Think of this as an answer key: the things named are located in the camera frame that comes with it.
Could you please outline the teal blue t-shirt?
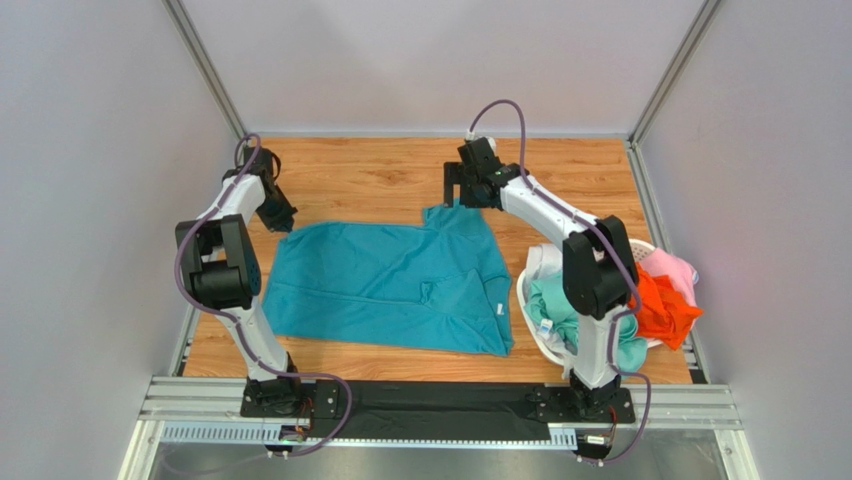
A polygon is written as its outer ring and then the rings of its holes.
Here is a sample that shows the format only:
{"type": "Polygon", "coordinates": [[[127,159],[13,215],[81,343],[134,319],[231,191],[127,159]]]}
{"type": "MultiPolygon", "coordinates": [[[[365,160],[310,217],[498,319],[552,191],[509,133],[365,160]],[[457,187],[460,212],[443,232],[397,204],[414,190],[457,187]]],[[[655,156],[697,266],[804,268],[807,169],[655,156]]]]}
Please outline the teal blue t-shirt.
{"type": "Polygon", "coordinates": [[[506,357],[512,283],[480,211],[419,226],[329,221],[282,239],[263,310],[277,335],[506,357]]]}

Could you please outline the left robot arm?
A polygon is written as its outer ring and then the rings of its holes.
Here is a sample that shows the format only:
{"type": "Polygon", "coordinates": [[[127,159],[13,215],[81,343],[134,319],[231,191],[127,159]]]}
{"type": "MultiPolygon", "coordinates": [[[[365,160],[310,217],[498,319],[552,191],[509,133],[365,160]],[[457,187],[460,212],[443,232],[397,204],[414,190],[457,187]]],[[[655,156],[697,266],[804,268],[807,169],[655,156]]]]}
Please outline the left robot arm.
{"type": "Polygon", "coordinates": [[[175,227],[175,280],[184,298],[215,316],[238,346],[248,369],[241,416],[294,417],[305,405],[301,381],[260,306],[262,274],[248,225],[258,217],[269,231],[289,233],[297,210],[277,184],[275,153],[260,145],[236,153],[214,203],[175,227]]]}

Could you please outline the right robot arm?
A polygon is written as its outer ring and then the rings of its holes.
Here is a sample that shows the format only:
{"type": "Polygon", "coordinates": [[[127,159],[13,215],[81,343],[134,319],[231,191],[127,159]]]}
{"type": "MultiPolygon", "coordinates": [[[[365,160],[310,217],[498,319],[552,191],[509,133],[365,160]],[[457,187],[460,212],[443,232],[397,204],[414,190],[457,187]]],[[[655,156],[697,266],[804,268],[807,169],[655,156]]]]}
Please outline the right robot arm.
{"type": "Polygon", "coordinates": [[[444,165],[444,200],[514,215],[561,254],[563,297],[578,314],[576,353],[565,368],[562,405],[585,422],[636,416],[617,363],[617,331],[637,300],[638,273],[623,222],[598,218],[555,197],[523,163],[503,163],[493,139],[468,133],[459,160],[444,165]]]}

